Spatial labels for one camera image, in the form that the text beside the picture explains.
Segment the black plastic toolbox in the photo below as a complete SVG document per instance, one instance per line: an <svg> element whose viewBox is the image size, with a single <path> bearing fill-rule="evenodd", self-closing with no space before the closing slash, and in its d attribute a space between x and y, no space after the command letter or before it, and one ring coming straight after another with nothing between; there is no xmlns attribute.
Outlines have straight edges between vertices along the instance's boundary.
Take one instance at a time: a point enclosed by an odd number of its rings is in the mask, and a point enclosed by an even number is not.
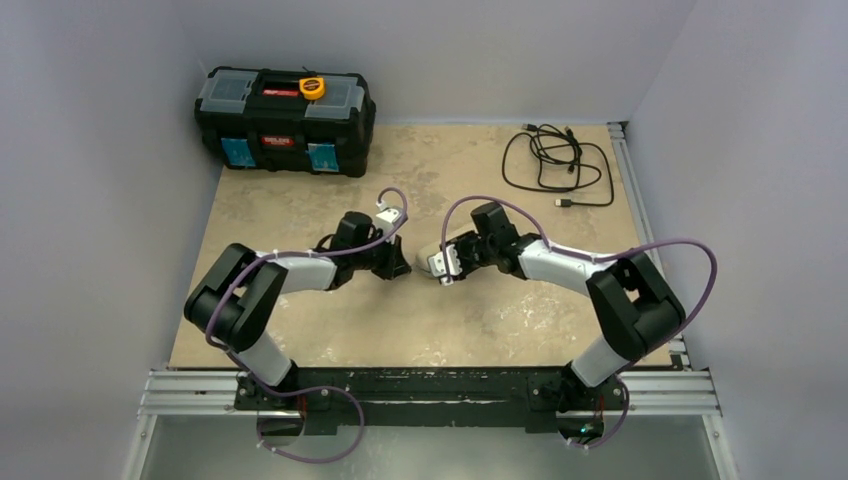
<svg viewBox="0 0 848 480"><path fill-rule="evenodd" d="M301 78L322 76L327 92L315 101ZM365 175L376 104L358 73L319 73L219 66L194 102L203 145L233 170Z"/></svg>

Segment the beige umbrella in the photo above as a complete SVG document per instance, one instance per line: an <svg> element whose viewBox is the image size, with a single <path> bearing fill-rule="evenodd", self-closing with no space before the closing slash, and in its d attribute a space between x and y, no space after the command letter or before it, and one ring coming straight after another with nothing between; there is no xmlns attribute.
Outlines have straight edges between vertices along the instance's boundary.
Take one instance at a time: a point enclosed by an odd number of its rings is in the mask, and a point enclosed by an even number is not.
<svg viewBox="0 0 848 480"><path fill-rule="evenodd" d="M431 243L418 251L416 254L416 265L420 271L422 271L425 275L428 275L431 278L434 278L431 273L429 266L427 264L427 258L433 254L439 253L442 249L444 249L448 245L453 245L453 239L458 237L459 235L467 232L474 231L471 229L466 229L465 231L454 231L447 235L447 238L444 242L441 240L437 240L434 243Z"/></svg>

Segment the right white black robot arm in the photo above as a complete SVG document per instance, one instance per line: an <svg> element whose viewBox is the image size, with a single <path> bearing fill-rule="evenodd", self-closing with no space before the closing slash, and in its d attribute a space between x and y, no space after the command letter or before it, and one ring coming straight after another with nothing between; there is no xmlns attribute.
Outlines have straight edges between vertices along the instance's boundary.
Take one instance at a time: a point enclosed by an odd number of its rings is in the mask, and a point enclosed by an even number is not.
<svg viewBox="0 0 848 480"><path fill-rule="evenodd" d="M583 387L599 386L682 327L685 309L646 254L602 259L567 250L540 233L521 234L497 202L473 209L471 218L472 230L440 241L440 281L464 280L478 269L494 266L520 280L586 296L601 334L565 367L566 376Z"/></svg>

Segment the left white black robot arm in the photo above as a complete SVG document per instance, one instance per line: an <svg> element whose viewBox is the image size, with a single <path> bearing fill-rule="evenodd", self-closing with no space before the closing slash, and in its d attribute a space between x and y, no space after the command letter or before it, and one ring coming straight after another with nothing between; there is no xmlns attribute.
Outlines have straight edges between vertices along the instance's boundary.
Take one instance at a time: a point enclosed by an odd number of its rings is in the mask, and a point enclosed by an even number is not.
<svg viewBox="0 0 848 480"><path fill-rule="evenodd" d="M405 220L395 207L375 216L349 211L336 231L308 252L262 254L233 243L190 293L183 316L258 381L275 391L295 391L298 366L267 331L278 298L337 290L358 271L381 280L410 273L397 233Z"/></svg>

